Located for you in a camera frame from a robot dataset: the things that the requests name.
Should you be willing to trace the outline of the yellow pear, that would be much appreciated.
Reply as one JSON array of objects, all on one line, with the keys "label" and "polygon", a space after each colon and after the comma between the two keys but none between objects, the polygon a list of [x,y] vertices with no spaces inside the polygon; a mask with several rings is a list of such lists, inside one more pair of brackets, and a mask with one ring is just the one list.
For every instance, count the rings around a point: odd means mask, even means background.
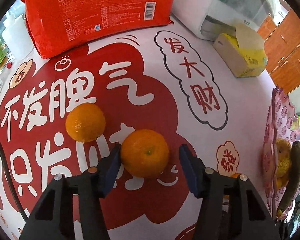
[{"label": "yellow pear", "polygon": [[290,153],[291,153],[291,145],[285,139],[277,139],[276,140],[276,148],[277,148],[277,156],[278,156],[278,165],[276,177],[283,177],[290,168]]}]

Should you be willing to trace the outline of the red paper cup package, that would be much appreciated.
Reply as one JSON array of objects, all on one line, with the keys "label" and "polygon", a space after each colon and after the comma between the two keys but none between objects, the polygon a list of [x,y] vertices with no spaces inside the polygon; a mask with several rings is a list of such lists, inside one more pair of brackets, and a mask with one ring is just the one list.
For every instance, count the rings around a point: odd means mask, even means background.
[{"label": "red paper cup package", "polygon": [[170,23],[173,0],[21,0],[30,37],[44,59],[86,42]]}]

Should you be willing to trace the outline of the tangerine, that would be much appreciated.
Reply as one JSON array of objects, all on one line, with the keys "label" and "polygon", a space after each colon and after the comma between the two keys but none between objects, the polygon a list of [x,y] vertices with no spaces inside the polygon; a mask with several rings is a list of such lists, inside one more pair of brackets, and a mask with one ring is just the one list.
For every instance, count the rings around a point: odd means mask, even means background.
[{"label": "tangerine", "polygon": [[[231,178],[238,178],[241,175],[241,173],[235,173],[231,175]],[[224,195],[225,199],[229,199],[229,195]]]},{"label": "tangerine", "polygon": [[150,129],[136,130],[121,145],[124,168],[138,178],[157,177],[169,161],[170,150],[165,138]]},{"label": "tangerine", "polygon": [[94,103],[83,103],[67,116],[65,129],[77,142],[91,142],[100,137],[106,129],[104,113]]}]

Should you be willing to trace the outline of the pink glass fruit bowl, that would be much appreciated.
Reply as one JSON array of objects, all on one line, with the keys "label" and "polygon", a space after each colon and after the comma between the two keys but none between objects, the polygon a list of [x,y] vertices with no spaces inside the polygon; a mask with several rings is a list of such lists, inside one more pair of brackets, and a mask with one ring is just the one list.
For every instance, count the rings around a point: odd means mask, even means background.
[{"label": "pink glass fruit bowl", "polygon": [[268,110],[262,153],[268,210],[285,219],[300,185],[300,128],[289,96],[275,87]]}]

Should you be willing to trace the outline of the yellow tissue box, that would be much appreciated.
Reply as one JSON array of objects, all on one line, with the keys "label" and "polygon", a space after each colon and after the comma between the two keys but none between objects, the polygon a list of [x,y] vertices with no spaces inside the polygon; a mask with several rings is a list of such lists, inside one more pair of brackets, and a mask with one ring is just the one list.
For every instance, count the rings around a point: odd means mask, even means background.
[{"label": "yellow tissue box", "polygon": [[260,76],[268,63],[264,39],[243,23],[236,26],[234,35],[221,33],[213,47],[235,77]]}]

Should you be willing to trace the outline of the pink printed tablecloth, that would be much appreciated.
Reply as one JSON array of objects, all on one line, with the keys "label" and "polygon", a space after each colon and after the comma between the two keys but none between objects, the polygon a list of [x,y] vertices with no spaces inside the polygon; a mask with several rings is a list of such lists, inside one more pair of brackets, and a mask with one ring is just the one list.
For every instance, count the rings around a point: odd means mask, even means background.
[{"label": "pink printed tablecloth", "polygon": [[[100,199],[109,239],[193,239],[202,200],[189,191],[182,144],[223,176],[246,175],[268,210],[262,153],[275,87],[267,72],[235,77],[211,43],[177,21],[48,60],[31,51],[7,70],[0,93],[0,239],[20,239],[55,175],[97,166],[139,129],[165,138],[169,161],[149,178],[131,175],[121,161]],[[83,103],[96,104],[106,119],[104,133],[86,143],[65,129]]]}]

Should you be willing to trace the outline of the white rice dispenser appliance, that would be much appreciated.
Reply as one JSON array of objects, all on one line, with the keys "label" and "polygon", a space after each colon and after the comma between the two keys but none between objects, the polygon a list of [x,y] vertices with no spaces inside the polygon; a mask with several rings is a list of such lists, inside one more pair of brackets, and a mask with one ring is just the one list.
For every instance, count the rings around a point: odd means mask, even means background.
[{"label": "white rice dispenser appliance", "polygon": [[234,35],[239,23],[258,31],[280,9],[279,0],[173,0],[172,14],[198,38],[214,41],[221,33]]}]

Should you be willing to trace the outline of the overripe brown banana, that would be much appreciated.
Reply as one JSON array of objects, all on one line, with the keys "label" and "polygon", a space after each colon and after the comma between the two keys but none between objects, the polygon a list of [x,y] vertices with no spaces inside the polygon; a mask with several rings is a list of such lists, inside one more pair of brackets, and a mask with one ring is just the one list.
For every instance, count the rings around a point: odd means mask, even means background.
[{"label": "overripe brown banana", "polygon": [[283,213],[290,206],[293,201],[297,189],[300,183],[300,142],[295,141],[292,144],[291,150],[291,168],[289,172],[289,181],[286,186],[286,190],[281,198],[279,206],[277,208],[276,216],[278,219],[283,218]]}]

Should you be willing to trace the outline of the orange wooden cabinet wall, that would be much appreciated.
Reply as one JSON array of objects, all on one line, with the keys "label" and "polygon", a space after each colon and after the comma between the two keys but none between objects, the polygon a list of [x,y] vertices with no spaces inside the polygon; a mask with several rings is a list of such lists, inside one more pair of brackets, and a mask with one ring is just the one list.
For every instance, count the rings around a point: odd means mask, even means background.
[{"label": "orange wooden cabinet wall", "polygon": [[268,16],[258,30],[268,57],[266,70],[276,86],[288,94],[300,86],[300,19],[290,9],[275,25]]}]

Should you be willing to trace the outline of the white squeeze bottle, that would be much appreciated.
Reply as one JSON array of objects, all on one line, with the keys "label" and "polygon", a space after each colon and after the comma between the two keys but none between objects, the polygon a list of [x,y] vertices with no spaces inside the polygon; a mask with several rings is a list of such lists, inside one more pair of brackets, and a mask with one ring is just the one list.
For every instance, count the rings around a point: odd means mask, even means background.
[{"label": "white squeeze bottle", "polygon": [[22,60],[33,50],[33,42],[22,16],[16,18],[14,14],[9,14],[9,12],[6,12],[5,15],[5,29],[2,32],[2,37],[13,56],[17,60]]}]

